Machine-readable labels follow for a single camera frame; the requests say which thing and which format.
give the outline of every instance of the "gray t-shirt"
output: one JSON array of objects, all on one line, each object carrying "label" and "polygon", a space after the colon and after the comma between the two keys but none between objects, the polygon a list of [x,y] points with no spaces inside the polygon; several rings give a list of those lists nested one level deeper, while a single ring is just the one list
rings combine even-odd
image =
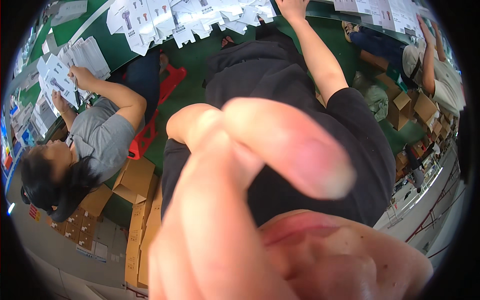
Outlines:
[{"label": "gray t-shirt", "polygon": [[135,135],[145,126],[143,119],[136,133],[123,116],[115,114],[118,110],[112,101],[100,97],[75,118],[65,141],[69,146],[74,143],[77,159],[93,157],[90,167],[95,174],[100,174],[101,182],[120,170]]},{"label": "gray t-shirt", "polygon": [[424,178],[423,172],[419,168],[417,168],[415,170],[412,170],[412,173],[413,173],[413,186],[418,189],[423,183],[423,178]]}]

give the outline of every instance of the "green plastic bag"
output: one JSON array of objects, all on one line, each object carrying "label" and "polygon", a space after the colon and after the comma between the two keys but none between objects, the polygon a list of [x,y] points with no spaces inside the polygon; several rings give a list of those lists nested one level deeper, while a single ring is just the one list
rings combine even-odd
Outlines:
[{"label": "green plastic bag", "polygon": [[374,85],[372,81],[368,80],[359,71],[355,73],[352,87],[362,94],[377,122],[386,118],[388,114],[388,96],[381,87]]}]

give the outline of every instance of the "jeans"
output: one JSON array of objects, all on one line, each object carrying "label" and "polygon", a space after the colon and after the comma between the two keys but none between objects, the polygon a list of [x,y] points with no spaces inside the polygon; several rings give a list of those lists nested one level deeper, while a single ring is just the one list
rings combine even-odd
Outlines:
[{"label": "jeans", "polygon": [[133,59],[125,67],[115,70],[107,79],[123,84],[146,99],[145,125],[152,119],[160,99],[160,49],[152,49],[145,56]]},{"label": "jeans", "polygon": [[360,26],[360,32],[351,32],[349,36],[352,43],[375,56],[383,57],[403,72],[404,43],[365,26]]}]

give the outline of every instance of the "finger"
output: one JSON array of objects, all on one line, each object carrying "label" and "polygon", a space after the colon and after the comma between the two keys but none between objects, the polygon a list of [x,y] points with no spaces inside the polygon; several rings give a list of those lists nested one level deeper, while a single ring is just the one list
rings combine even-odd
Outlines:
[{"label": "finger", "polygon": [[148,293],[151,299],[201,299],[193,277],[180,218],[170,216],[149,247]]},{"label": "finger", "polygon": [[353,186],[347,152],[304,112],[260,98],[234,98],[222,110],[229,135],[305,195],[336,199]]},{"label": "finger", "polygon": [[165,219],[181,219],[192,270],[205,299],[294,299],[265,258],[246,204],[263,166],[223,130],[205,137],[185,165]]}]

